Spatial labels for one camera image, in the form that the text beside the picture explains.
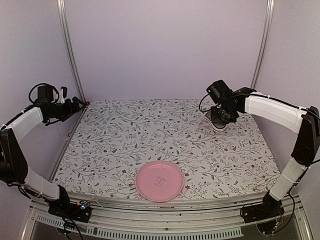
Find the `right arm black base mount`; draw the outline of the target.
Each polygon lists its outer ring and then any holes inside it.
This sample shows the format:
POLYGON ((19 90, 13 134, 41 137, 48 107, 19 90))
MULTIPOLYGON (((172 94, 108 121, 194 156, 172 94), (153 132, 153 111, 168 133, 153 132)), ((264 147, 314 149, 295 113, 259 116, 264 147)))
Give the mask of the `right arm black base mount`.
POLYGON ((262 221, 270 218, 280 217, 285 213, 282 201, 275 200, 272 197, 264 197, 262 203, 243 206, 240 209, 240 216, 245 223, 262 221))

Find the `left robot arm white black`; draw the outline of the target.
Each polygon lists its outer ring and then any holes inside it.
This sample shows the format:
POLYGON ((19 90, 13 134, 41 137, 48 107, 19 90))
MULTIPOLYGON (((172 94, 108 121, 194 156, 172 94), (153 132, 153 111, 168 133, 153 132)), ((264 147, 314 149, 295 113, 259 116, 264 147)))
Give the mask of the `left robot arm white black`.
POLYGON ((57 89, 49 83, 39 83, 32 90, 37 91, 36 99, 29 94, 31 104, 0 128, 0 180, 8 187, 17 187, 28 199, 44 199, 63 217, 70 217, 75 210, 66 189, 34 172, 20 143, 38 125, 65 122, 87 103, 76 96, 68 98, 65 86, 57 89))

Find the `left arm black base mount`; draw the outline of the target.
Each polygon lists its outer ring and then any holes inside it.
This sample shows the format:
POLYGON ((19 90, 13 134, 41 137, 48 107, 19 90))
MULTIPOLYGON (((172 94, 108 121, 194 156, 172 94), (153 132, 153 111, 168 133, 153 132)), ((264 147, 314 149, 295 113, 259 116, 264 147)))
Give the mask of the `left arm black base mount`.
POLYGON ((48 201, 49 205, 48 213, 57 217, 88 223, 91 215, 92 208, 86 203, 59 203, 57 201, 48 201))

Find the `grey canvas sneaker white laces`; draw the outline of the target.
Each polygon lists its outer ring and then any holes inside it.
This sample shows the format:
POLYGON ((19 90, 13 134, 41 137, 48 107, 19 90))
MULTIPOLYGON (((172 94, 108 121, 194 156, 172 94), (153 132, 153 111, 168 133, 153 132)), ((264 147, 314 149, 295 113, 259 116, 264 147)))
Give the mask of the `grey canvas sneaker white laces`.
POLYGON ((212 115, 207 112, 204 115, 204 119, 212 126, 216 132, 223 131, 226 128, 226 124, 222 122, 216 115, 212 115))

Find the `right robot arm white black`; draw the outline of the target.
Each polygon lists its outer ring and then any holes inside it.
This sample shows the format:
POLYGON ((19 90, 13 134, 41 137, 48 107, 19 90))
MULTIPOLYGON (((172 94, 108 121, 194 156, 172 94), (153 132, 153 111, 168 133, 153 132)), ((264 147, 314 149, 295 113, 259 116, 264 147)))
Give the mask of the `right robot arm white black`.
POLYGON ((222 79, 207 87, 206 93, 214 102, 206 118, 216 131, 236 123, 240 114, 247 114, 281 126, 296 136, 288 162, 258 208, 262 218, 269 218, 316 162, 320 148, 319 110, 294 105, 249 87, 232 90, 222 79))

